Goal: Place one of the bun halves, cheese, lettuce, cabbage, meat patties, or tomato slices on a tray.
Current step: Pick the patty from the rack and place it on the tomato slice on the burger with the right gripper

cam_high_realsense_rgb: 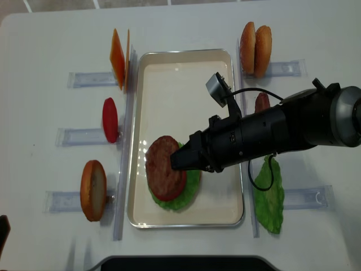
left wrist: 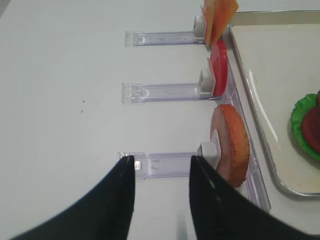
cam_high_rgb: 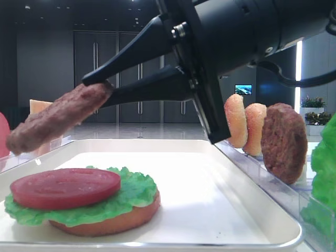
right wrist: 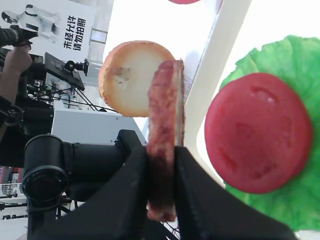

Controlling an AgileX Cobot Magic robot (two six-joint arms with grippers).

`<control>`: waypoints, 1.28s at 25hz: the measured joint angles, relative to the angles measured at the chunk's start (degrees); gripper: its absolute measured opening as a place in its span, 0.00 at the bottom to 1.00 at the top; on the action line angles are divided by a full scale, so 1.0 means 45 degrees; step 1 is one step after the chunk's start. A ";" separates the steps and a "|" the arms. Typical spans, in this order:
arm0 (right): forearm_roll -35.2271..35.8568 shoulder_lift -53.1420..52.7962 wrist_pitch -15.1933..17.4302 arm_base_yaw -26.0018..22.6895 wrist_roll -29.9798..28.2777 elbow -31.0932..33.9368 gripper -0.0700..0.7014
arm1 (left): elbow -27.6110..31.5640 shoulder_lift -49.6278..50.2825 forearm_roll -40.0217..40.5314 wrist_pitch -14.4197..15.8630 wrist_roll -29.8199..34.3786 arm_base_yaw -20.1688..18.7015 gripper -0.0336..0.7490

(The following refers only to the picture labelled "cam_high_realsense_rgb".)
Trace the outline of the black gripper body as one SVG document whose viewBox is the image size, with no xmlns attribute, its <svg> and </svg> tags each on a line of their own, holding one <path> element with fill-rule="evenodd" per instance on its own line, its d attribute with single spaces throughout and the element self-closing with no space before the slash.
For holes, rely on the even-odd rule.
<svg viewBox="0 0 361 271">
<path fill-rule="evenodd" d="M 250 132 L 250 154 L 245 145 L 246 132 Z M 193 149 L 201 150 L 210 166 L 207 171 L 221 172 L 225 167 L 235 165 L 271 153 L 281 153 L 290 146 L 285 113 L 280 106 L 274 106 L 260 113 L 254 113 L 224 124 L 216 121 L 203 132 L 190 136 Z"/>
</svg>

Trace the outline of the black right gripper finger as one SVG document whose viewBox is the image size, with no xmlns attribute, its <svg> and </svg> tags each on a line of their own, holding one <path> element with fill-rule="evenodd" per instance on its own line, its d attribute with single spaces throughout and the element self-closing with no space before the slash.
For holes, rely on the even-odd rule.
<svg viewBox="0 0 361 271">
<path fill-rule="evenodd" d="M 180 152 L 191 152 L 191 151 L 193 151 L 191 141 L 188 141 L 185 144 L 180 143 L 179 144 L 179 151 Z"/>
</svg>

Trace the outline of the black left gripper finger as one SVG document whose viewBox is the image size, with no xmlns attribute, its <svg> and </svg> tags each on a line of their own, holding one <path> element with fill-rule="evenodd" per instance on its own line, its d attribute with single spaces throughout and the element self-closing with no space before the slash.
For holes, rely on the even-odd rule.
<svg viewBox="0 0 361 271">
<path fill-rule="evenodd" d="M 202 170 L 207 171 L 210 166 L 201 150 L 193 149 L 191 152 L 180 152 L 177 150 L 170 155 L 171 167 L 173 170 L 189 171 Z"/>
</svg>

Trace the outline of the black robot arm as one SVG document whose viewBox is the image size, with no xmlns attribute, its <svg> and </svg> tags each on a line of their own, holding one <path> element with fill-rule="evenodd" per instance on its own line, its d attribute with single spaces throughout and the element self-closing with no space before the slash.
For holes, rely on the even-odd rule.
<svg viewBox="0 0 361 271">
<path fill-rule="evenodd" d="M 221 172 L 226 167 L 270 154 L 303 151 L 318 145 L 360 145 L 360 89 L 338 83 L 314 88 L 283 99 L 280 104 L 242 116 L 235 93 L 216 82 L 216 100 L 227 105 L 229 116 L 213 116 L 204 131 L 191 134 L 174 152 L 174 170 Z"/>
</svg>

